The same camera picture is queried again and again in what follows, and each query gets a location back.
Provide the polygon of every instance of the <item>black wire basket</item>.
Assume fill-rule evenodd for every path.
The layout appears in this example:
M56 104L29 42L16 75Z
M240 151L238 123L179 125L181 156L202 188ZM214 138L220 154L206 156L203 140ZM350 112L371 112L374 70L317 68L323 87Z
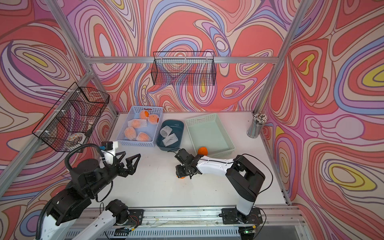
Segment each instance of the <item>black wire basket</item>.
M88 142L108 103L109 94L78 86L41 134L32 133L56 152L70 152Z
M215 53L212 51L158 51L153 55L154 85L215 85Z

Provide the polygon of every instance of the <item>mounting plate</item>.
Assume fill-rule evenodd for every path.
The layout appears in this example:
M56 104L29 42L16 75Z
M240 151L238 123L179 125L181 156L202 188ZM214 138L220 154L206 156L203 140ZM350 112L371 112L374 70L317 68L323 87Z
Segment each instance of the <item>mounting plate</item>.
M238 211L236 208L232 209L221 209L221 214L219 216L223 217L224 224L239 224L241 223L237 217ZM259 208L253 207L249 215L246 216L245 222L246 224L254 223L256 226L263 223L263 219L260 213Z
M140 226L143 221L144 209L129 209L128 211L129 211L129 215L132 217L128 217L128 221L124 225L117 225L117 226L124 227L124 226L133 225L134 227L136 226L137 220L139 220L139 226Z

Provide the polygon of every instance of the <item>cable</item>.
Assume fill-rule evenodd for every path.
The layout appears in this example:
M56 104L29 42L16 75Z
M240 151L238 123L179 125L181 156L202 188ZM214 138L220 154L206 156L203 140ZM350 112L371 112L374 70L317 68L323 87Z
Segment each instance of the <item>cable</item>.
M43 227L43 220L44 220L44 215L45 213L47 212L47 208L48 206L51 204L52 202L52 199L50 199L43 207L43 209L41 210L40 212L40 215L39 215L39 218L37 220L37 224L36 224L36 240L40 240L41 239L41 229Z
M272 171L269 169L269 167L267 167L266 165L265 165L265 163L263 163L262 161L260 161L257 157L255 157L255 156L252 156L252 155L249 155L249 154L246 154L246 153L244 153L244 154L242 154L242 156L244 156L244 155L248 155L248 156L250 156L250 157L253 157L253 158L256 158L259 162L261 162L268 170L269 170L269 172L271 173L271 176L272 176L272 180L271 180L271 183L269 184L269 186L266 188L266 189L264 189L264 190L262 190L262 191L260 191L258 194L260 194L260 193L262 193L262 192L264 192L265 190L267 190L271 185L272 185L272 182L273 182L273 174L272 174Z
M102 150L103 152L107 152L107 151L105 151L105 150ZM107 153L109 153L109 154L111 154L113 157L115 157L112 153L110 153L110 152L107 152Z
M111 193L112 188L113 188L113 181L111 182L111 188L110 188L109 192L107 193L107 195L106 195L103 199L101 199L101 200L99 201L99 200L98 200L98 196L97 196L97 194L96 194L96 196L95 196L95 200L96 200L96 202L102 202L102 201L104 201L104 200L108 197L108 195Z
M64 158L64 164L65 164L65 167L68 169L68 170L72 170L72 166L70 164L70 158L72 157L73 154L75 154L77 151L81 150L81 149L84 149L86 147L94 147L96 148L97 152L100 154L101 156L101 159L105 165L105 156L104 156L104 153L101 151L101 149L99 148L99 146L97 146L96 144L94 143L87 143L87 144L84 144L84 145L81 145L81 146L78 146L77 148L73 149L71 152L68 153L68 155Z
M135 223L136 223L136 225L135 225L135 227L133 228L133 229L135 229L135 228L137 228L138 226L139 226L139 220L137 219L137 221L136 220L134 220L135 221Z
M100 214L101 214L102 211L104 211L104 202L101 202L101 203L100 203L99 211L100 211Z
M100 203L100 206L99 206L100 214L101 214L101 212L102 212L101 209L103 209L103 211L104 211L104 202L101 202L101 203ZM108 235L107 235L107 233L106 233L105 231L104 231L104 234L105 234L105 236L108 238L108 240L111 240L111 239L108 237Z
M255 236L252 238L252 240L255 239L255 238L257 237L257 235L259 235L259 233L260 233L261 230L263 229L263 226L264 226L264 224L265 224L265 222L266 222L266 214L265 214L264 210L261 209L261 208L259 208L259 209L260 209L261 211L263 211L264 216L265 216L265 219L264 219L263 225L261 226L260 230L257 232L257 234L255 234Z
M171 150L169 150L167 152L174 152L173 150L176 150L176 149L181 150L181 148L174 148L174 149L171 149Z
M111 168L111 167L114 167L114 166L116 166L116 156L114 156L112 153L110 153L110 152L107 152L107 153L109 153L109 154L111 154L112 155L112 159L113 159L113 162L112 162L112 165L107 165L107 162L106 161L103 161L103 164L104 164L104 166L107 166L107 167L109 167L109 168Z
M204 160L204 161L207 161L207 162L220 162L220 163L226 163L226 164L230 164L230 163L234 163L236 161L233 161L233 162L222 162L222 161L216 161L216 160L206 160L206 159L201 159L200 160Z

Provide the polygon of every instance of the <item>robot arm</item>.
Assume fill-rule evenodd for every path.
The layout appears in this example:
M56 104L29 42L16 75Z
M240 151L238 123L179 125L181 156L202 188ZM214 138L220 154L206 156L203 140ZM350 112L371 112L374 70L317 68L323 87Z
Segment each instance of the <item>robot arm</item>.
M117 145L113 146L112 142L103 142L103 145L106 151L117 148ZM104 163L103 168L99 166L99 161L96 159L86 159L76 167L71 167L69 158L75 152L86 147L94 147L98 150ZM133 175L140 160L140 154L126 158L127 168L121 162L124 156L125 152L116 153L112 161L107 163L103 152L95 144L85 144L71 151L65 158L65 165L71 174L72 180L65 189L57 193L43 208L37 223L36 239L64 239L68 229L80 217L83 210L91 204L91 199L97 199L97 194L117 176L127 177ZM99 234L96 234L96 232L101 230L96 231L95 228L104 231L116 222L126 221L128 215L127 206L117 199L112 201L108 204L106 211L100 215L100 219L96 219L87 227L87 231L92 232L89 239L93 239L93 236L96 236L94 238L96 239L99 236L100 232Z
M181 163L176 166L176 175L179 178L192 178L196 174L226 176L241 196L236 205L237 218L245 222L265 180L265 175L255 165L242 155L234 159L215 159L203 155L194 157L185 149L179 150L175 158Z

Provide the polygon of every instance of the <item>plastic basket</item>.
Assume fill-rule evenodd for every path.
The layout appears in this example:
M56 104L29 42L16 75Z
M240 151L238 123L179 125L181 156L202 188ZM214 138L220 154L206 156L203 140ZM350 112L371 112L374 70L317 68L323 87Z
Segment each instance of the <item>plastic basket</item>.
M209 157L231 154L235 146L216 113L185 121L195 154L200 147L208 149Z
M149 114L157 114L159 116L159 122L157 124L147 123L147 127L136 128L136 133L144 132L151 138L150 142L130 141L124 135L124 130L128 127L127 122L136 118L139 118L139 114L142 110L147 110ZM159 135L160 126L163 120L163 108L162 107L147 107L147 106L132 106L129 110L128 116L125 119L124 125L121 128L118 141L122 145L141 146L141 147L154 147Z

